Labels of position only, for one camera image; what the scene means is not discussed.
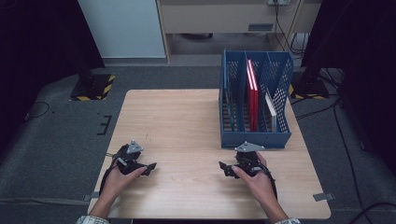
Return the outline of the black tape floor mark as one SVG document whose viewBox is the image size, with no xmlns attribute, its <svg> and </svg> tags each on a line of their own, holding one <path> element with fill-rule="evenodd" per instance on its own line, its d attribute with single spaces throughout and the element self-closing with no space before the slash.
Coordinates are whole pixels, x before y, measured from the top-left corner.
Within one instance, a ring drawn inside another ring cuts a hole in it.
<svg viewBox="0 0 396 224">
<path fill-rule="evenodd" d="M 103 119 L 99 123 L 99 130 L 97 135 L 106 135 L 109 125 L 111 123 L 112 116 L 111 115 L 103 115 Z"/>
</svg>

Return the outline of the person's left hand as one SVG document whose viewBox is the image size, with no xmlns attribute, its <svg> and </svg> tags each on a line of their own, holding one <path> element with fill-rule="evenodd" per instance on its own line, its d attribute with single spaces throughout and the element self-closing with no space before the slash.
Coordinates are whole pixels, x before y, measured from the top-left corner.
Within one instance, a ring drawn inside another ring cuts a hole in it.
<svg viewBox="0 0 396 224">
<path fill-rule="evenodd" d="M 115 200 L 135 179 L 141 176 L 146 170 L 146 167 L 140 167 L 128 175 L 124 175 L 120 172 L 118 166 L 111 168 L 99 198 L 108 201 Z"/>
</svg>

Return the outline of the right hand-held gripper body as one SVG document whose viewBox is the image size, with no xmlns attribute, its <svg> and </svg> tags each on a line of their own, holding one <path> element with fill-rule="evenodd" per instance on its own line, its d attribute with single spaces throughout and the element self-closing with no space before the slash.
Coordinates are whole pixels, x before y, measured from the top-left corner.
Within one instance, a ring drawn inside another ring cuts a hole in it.
<svg viewBox="0 0 396 224">
<path fill-rule="evenodd" d="M 260 162 L 257 151 L 263 149 L 262 146 L 245 142 L 236 147 L 236 167 L 243 170 L 250 176 L 256 175 L 259 171 L 264 170 L 264 165 Z"/>
</svg>

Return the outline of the white book with green leaf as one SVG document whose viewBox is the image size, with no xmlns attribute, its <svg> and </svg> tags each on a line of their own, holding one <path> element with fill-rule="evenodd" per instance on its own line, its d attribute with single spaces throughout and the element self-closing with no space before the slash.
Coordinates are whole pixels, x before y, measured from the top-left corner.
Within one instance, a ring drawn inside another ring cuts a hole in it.
<svg viewBox="0 0 396 224">
<path fill-rule="evenodd" d="M 268 117 L 270 119 L 269 129 L 271 130 L 272 133 L 275 133 L 277 129 L 276 109 L 273 105 L 269 92 L 265 94 L 265 101 L 266 101 L 266 108 L 268 109 Z"/>
</svg>

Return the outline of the black stand with striped base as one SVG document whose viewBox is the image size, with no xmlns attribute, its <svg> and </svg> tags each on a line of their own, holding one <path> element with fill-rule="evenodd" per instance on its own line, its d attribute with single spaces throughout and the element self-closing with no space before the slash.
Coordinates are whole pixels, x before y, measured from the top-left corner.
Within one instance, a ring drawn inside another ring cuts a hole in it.
<svg viewBox="0 0 396 224">
<path fill-rule="evenodd" d="M 78 75 L 78 82 L 70 93 L 72 101 L 104 100 L 115 80 L 110 74 L 93 74 L 90 70 Z"/>
<path fill-rule="evenodd" d="M 293 72 L 290 84 L 290 97 L 293 99 L 326 99 L 329 92 L 319 79 L 319 70 L 308 69 Z"/>
</svg>

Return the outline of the black curtain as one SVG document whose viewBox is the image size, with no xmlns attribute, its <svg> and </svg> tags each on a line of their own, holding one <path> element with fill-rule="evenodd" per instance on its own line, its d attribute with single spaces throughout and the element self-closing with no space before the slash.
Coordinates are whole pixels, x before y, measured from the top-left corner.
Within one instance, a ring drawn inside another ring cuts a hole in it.
<svg viewBox="0 0 396 224">
<path fill-rule="evenodd" d="M 0 158 L 44 86 L 78 74 L 94 89 L 103 65 L 78 0 L 0 0 Z"/>
<path fill-rule="evenodd" d="M 345 74 L 339 92 L 365 147 L 396 175 L 396 0 L 322 0 L 301 85 L 321 68 Z"/>
</svg>

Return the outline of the light wooden desk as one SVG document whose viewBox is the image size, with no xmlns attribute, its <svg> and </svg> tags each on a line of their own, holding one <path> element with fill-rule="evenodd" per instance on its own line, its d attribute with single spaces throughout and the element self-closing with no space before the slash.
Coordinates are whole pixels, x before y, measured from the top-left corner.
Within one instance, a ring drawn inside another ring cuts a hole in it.
<svg viewBox="0 0 396 224">
<path fill-rule="evenodd" d="M 291 48 L 295 34 L 311 32 L 323 0 L 290 0 L 268 6 L 268 0 L 155 0 L 165 57 L 173 57 L 175 35 L 266 34 L 271 50 Z"/>
</svg>

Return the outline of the grey tape piece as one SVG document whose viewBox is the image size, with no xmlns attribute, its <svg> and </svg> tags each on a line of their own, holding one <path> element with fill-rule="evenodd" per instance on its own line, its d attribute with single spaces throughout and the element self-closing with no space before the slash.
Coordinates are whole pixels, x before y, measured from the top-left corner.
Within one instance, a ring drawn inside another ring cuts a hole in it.
<svg viewBox="0 0 396 224">
<path fill-rule="evenodd" d="M 91 194 L 86 194 L 83 197 L 83 201 L 84 202 L 89 202 L 91 199 L 96 199 L 100 196 L 100 192 L 99 191 L 94 191 Z"/>
<path fill-rule="evenodd" d="M 313 197 L 316 202 L 331 201 L 334 199 L 334 196 L 331 193 L 325 193 L 325 192 L 314 194 Z"/>
</svg>

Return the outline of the person's right hand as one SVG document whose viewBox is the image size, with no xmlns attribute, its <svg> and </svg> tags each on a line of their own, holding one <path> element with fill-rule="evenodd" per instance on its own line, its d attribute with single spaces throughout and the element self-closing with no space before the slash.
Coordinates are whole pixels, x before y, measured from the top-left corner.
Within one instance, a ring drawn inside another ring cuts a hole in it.
<svg viewBox="0 0 396 224">
<path fill-rule="evenodd" d="M 263 170 L 260 170 L 254 176 L 250 176 L 236 166 L 232 166 L 232 169 L 245 182 L 254 198 L 267 214 L 278 206 L 271 180 Z"/>
</svg>

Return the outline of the blue picture book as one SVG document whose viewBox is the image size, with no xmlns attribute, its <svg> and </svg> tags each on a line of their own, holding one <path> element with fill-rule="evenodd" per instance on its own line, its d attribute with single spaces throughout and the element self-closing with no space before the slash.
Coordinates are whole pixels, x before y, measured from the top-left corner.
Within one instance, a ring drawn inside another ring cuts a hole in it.
<svg viewBox="0 0 396 224">
<path fill-rule="evenodd" d="M 231 130 L 233 131 L 233 104 L 232 101 L 230 100 L 230 93 L 229 91 L 225 91 L 225 100 L 226 100 L 226 105 L 227 105 L 227 111 L 228 111 L 228 115 L 229 115 L 229 121 L 230 121 L 230 126 L 231 126 Z"/>
</svg>

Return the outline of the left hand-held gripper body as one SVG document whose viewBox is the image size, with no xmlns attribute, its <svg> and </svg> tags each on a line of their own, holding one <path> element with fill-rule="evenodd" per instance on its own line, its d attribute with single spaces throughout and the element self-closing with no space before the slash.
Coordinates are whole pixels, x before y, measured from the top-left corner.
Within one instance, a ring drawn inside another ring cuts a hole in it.
<svg viewBox="0 0 396 224">
<path fill-rule="evenodd" d="M 137 162 L 143 148 L 132 140 L 130 144 L 122 146 L 117 153 L 112 155 L 112 162 L 106 173 L 109 174 L 112 169 L 117 167 L 123 175 L 128 175 L 131 172 L 143 167 L 143 164 Z"/>
</svg>

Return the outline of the blue plastic file rack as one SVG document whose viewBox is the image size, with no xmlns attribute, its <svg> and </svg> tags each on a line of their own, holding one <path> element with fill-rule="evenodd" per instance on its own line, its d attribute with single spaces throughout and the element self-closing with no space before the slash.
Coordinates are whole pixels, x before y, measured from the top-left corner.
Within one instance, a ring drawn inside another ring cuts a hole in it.
<svg viewBox="0 0 396 224">
<path fill-rule="evenodd" d="M 258 87 L 258 130 L 249 128 L 247 60 L 253 62 Z M 219 129 L 223 148 L 238 147 L 244 142 L 265 148 L 282 148 L 291 132 L 286 119 L 286 101 L 293 76 L 293 60 L 285 51 L 224 50 L 219 84 Z M 231 130 L 225 91 L 233 104 Z M 277 129 L 269 129 L 270 119 L 265 94 L 269 92 L 276 109 Z"/>
</svg>

